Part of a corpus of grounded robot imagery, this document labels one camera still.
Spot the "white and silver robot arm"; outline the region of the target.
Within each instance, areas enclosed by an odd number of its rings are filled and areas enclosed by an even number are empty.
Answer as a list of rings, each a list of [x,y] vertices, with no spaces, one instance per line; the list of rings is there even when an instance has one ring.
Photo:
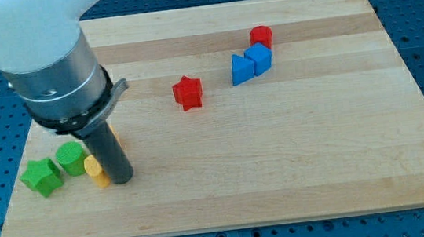
[[[106,123],[125,85],[114,86],[79,20],[99,0],[0,0],[0,72],[31,117],[86,139]]]

